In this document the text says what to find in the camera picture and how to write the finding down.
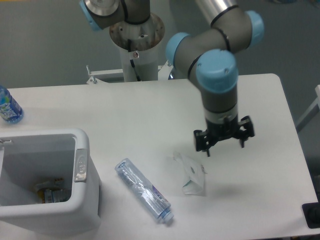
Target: white trash bin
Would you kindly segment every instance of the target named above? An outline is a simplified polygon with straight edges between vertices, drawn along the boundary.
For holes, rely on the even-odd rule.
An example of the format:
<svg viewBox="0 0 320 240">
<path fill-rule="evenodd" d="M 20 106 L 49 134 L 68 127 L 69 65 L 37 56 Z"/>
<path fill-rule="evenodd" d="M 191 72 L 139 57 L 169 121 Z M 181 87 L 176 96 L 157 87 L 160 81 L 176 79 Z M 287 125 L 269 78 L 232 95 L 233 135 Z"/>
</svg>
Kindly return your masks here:
<svg viewBox="0 0 320 240">
<path fill-rule="evenodd" d="M 81 129 L 0 132 L 0 220 L 42 234 L 100 223 L 101 180 Z M 35 185 L 62 178 L 69 200 L 42 203 Z"/>
</svg>

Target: light blue joint cap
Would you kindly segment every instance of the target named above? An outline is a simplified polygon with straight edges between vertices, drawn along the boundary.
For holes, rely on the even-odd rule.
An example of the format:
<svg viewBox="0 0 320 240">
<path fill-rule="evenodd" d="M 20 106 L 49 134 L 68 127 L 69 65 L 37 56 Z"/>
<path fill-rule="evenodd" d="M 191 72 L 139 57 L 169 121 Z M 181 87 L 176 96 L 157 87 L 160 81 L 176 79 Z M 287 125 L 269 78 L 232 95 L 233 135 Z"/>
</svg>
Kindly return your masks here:
<svg viewBox="0 0 320 240">
<path fill-rule="evenodd" d="M 173 66 L 175 66 L 175 54 L 180 42 L 189 35 L 190 34 L 186 32 L 179 32 L 175 34 L 172 38 L 170 38 L 170 40 L 168 41 L 168 44 L 165 48 L 165 56 L 168 62 Z"/>
<path fill-rule="evenodd" d="M 80 0 L 79 5 L 82 9 L 82 12 L 84 13 L 86 20 L 88 21 L 88 23 L 90 24 L 90 27 L 92 28 L 93 31 L 97 32 L 102 30 L 98 24 L 95 22 L 95 20 L 92 18 L 92 16 L 90 15 L 90 13 L 88 12 L 88 9 L 85 6 L 85 3 L 83 0 Z"/>
<path fill-rule="evenodd" d="M 248 14 L 251 25 L 252 25 L 252 37 L 249 47 L 252 47 L 258 43 L 261 42 L 261 40 L 264 38 L 265 34 L 265 25 L 264 21 L 262 20 L 261 16 L 256 13 L 255 11 L 246 11 L 246 14 Z"/>
<path fill-rule="evenodd" d="M 236 59 L 231 52 L 214 49 L 199 58 L 195 75 L 205 90 L 224 94 L 236 86 L 239 72 Z"/>
</svg>

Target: white table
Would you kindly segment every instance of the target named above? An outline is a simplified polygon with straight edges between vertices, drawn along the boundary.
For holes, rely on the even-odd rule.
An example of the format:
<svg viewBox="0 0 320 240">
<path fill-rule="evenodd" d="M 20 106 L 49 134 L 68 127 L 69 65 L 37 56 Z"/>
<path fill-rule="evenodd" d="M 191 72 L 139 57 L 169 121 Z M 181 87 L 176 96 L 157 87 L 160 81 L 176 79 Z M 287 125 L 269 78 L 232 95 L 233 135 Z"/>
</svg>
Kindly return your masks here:
<svg viewBox="0 0 320 240">
<path fill-rule="evenodd" d="M 205 130 L 199 91 L 187 80 L 11 89 L 24 108 L 17 125 L 1 131 L 83 129 L 102 180 L 102 224 L 77 240 L 251 240 L 320 233 L 307 227 L 302 204 L 316 202 L 280 79 L 240 76 L 239 117 L 250 115 L 256 136 L 241 149 L 219 142 L 211 157 L 196 152 L 193 130 Z M 182 192 L 181 152 L 204 165 L 205 192 Z M 174 222 L 156 224 L 117 176 L 130 158 L 171 202 Z M 55 239 L 0 223 L 0 239 Z"/>
</svg>

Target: plastic water bottle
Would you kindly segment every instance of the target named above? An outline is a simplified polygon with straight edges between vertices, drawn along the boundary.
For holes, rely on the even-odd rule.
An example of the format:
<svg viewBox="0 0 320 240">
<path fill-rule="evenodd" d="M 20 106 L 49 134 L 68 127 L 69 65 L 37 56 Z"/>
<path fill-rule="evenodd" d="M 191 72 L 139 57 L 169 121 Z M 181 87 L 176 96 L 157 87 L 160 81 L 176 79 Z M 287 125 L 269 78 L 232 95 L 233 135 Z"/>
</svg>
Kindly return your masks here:
<svg viewBox="0 0 320 240">
<path fill-rule="evenodd" d="M 24 117 L 24 111 L 11 96 L 8 89 L 0 85 L 0 116 L 10 124 L 16 124 Z"/>
<path fill-rule="evenodd" d="M 174 217 L 171 204 L 128 158 L 122 160 L 115 170 L 160 223 L 166 224 Z"/>
</svg>

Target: robotic arm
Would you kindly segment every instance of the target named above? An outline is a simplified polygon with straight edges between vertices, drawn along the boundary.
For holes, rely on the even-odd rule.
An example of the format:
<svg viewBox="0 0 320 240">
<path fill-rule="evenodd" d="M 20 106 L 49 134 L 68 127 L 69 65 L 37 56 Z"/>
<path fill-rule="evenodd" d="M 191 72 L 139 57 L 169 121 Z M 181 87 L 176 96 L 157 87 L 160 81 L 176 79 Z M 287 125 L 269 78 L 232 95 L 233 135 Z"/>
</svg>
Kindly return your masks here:
<svg viewBox="0 0 320 240">
<path fill-rule="evenodd" d="M 238 122 L 238 69 L 232 53 L 260 42 L 264 23 L 254 11 L 243 12 L 235 0 L 197 0 L 211 29 L 195 37 L 174 35 L 166 57 L 201 92 L 206 131 L 195 130 L 197 151 L 207 152 L 217 142 L 236 138 L 243 148 L 254 127 L 249 116 Z"/>
<path fill-rule="evenodd" d="M 249 116 L 238 122 L 239 73 L 233 53 L 259 43 L 264 23 L 254 11 L 243 12 L 236 0 L 196 2 L 210 30 L 194 37 L 184 32 L 174 35 L 166 46 L 166 57 L 201 92 L 207 129 L 193 134 L 196 150 L 209 156 L 210 147 L 219 141 L 236 138 L 244 147 L 244 142 L 255 136 Z M 80 6 L 94 30 L 111 26 L 112 40 L 128 52 L 150 50 L 163 38 L 164 25 L 150 13 L 150 0 L 81 0 Z M 134 80 L 139 81 L 133 59 L 130 62 Z M 138 72 L 141 75 L 150 69 L 146 64 Z M 142 78 L 152 79 L 148 75 Z"/>
</svg>

